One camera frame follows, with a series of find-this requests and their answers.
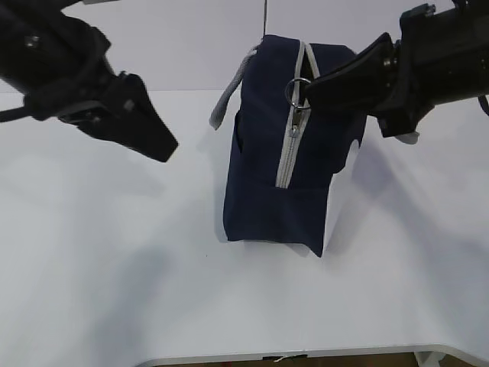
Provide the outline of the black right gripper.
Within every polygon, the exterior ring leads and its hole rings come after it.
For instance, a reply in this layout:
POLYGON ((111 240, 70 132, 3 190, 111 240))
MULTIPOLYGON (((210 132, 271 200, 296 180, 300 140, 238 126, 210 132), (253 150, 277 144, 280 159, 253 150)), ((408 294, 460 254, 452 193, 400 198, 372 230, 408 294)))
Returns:
POLYGON ((488 3, 422 4, 400 16, 401 39, 383 33, 352 60, 305 87, 319 111, 376 115, 385 138, 408 135, 436 106, 477 99, 488 111, 488 3))

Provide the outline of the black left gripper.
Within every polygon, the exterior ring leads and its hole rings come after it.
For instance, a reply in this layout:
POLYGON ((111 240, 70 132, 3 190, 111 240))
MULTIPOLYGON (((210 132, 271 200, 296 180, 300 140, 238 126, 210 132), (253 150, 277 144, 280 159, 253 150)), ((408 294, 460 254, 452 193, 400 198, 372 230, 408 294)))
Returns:
POLYGON ((142 79, 116 73, 109 39, 69 16, 72 1, 1 3, 1 80, 23 96, 2 122, 50 118, 167 162, 178 141, 157 114, 142 79))

